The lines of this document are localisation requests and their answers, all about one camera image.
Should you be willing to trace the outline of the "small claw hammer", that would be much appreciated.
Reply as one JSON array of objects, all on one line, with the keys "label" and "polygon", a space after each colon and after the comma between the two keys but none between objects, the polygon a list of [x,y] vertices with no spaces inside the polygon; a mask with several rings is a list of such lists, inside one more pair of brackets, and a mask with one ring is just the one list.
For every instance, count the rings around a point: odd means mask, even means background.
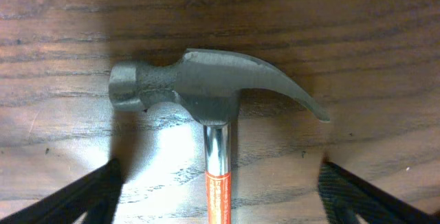
[{"label": "small claw hammer", "polygon": [[321,122],[328,113],[284,72],[246,54],[187,49],[165,67],[146,62],[116,63],[109,99],[118,111],[144,111],[162,102],[185,108],[203,126],[209,223],[231,223],[231,124],[237,120],[244,89],[266,89],[309,109]]}]

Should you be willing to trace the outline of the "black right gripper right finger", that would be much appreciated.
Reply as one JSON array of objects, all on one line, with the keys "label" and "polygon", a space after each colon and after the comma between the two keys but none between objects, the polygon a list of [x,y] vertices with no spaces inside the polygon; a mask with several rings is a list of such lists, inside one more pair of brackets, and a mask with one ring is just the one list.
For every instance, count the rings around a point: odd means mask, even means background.
[{"label": "black right gripper right finger", "polygon": [[422,212],[330,161],[320,165],[318,194],[331,224],[439,222],[438,214]]}]

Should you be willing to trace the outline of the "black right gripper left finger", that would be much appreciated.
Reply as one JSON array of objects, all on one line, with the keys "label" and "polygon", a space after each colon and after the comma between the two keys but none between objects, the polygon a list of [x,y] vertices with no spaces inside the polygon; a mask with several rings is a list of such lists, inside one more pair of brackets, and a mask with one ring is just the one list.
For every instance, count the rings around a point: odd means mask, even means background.
[{"label": "black right gripper left finger", "polygon": [[15,212],[2,223],[111,223],[122,191],[122,174],[117,159],[81,177],[44,199]]}]

